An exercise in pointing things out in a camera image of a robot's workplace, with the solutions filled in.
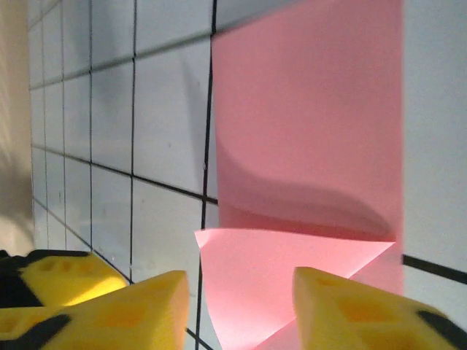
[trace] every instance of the white tiled wall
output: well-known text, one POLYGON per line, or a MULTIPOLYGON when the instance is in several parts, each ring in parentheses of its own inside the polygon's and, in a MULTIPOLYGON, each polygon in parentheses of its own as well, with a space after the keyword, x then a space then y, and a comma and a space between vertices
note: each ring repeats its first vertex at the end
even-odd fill
MULTIPOLYGON (((218 226, 212 2, 29 0, 36 247, 92 249, 132 281, 186 270, 186 350, 220 349, 193 235, 218 226)), ((289 2, 217 0, 217 29, 289 2)), ((405 3, 405 249, 467 271, 467 2, 405 3)), ((467 327, 465 284, 406 268, 406 294, 467 327)))

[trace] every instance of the white tile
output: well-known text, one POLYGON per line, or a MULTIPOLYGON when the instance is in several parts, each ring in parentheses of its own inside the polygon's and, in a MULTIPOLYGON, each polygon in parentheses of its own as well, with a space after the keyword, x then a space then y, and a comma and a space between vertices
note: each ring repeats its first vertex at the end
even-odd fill
POLYGON ((467 330, 467 285, 404 266, 404 295, 438 308, 467 330))
POLYGON ((405 4, 404 248, 467 271, 467 2, 405 4))
POLYGON ((28 0, 28 23, 31 25, 41 15, 41 0, 28 0))
POLYGON ((46 206, 45 152, 37 148, 32 149, 32 185, 34 198, 46 206))
POLYGON ((90 244, 90 166, 65 159, 66 224, 90 244))
POLYGON ((47 249, 47 211, 34 201, 34 248, 47 249))
POLYGON ((90 252, 81 240, 79 240, 70 230, 66 229, 66 250, 78 250, 81 252, 90 252))
POLYGON ((217 29, 266 15, 296 0, 217 0, 217 29))
POLYGON ((212 0, 138 0, 137 12, 137 51, 211 30, 212 0))
POLYGON ((93 66, 133 55, 134 0, 92 3, 93 66))
POLYGON ((100 71, 92 80, 93 162, 131 171, 133 64, 100 71))
POLYGON ((63 83, 45 87, 44 94, 46 146, 63 152, 63 83))
POLYGON ((63 157, 47 152, 47 208, 65 221, 65 185, 63 157))
POLYGON ((62 225, 55 217, 47 213, 47 221, 49 224, 49 249, 65 250, 65 226, 62 225))
POLYGON ((59 0, 42 0, 42 12, 48 11, 51 7, 55 6, 59 0))
POLYGON ((134 171, 197 193, 203 190, 209 46, 206 40, 136 63, 134 171))
POLYGON ((45 146, 43 88, 31 90, 31 137, 33 144, 45 146))
POLYGON ((93 248, 128 276, 131 180, 97 167, 92 178, 93 248))
POLYGON ((42 83, 42 26, 37 23, 29 31, 29 84, 42 83))
POLYGON ((90 160, 90 76, 65 81, 65 153, 90 160))
POLYGON ((144 182, 134 182, 133 280, 172 270, 187 271, 190 285, 188 327, 196 328, 201 201, 144 182))
POLYGON ((201 320, 199 325, 200 338, 214 350, 222 350, 216 332, 212 326, 211 318, 206 303, 206 293, 203 286, 203 295, 201 296, 201 320))
POLYGON ((219 227, 219 207, 207 203, 206 204, 206 228, 218 228, 219 227))
POLYGON ((89 1, 63 0, 63 64, 65 74, 89 69, 89 1))
POLYGON ((61 60, 61 9, 60 5, 48 12, 43 20, 44 30, 44 79, 58 78, 62 74, 61 60))
POLYGON ((183 350, 195 350, 195 346, 195 338, 187 333, 185 335, 185 345, 183 346, 183 350))
POLYGON ((207 169, 207 195, 217 198, 217 158, 216 158, 216 130, 214 119, 214 98, 211 102, 211 123, 209 128, 209 158, 207 169))

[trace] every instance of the beige wall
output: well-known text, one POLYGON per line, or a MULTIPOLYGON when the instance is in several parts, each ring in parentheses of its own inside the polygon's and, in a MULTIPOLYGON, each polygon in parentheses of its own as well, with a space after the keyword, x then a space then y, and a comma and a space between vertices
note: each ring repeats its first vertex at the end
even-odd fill
POLYGON ((32 249, 26 0, 0 0, 0 249, 32 249))

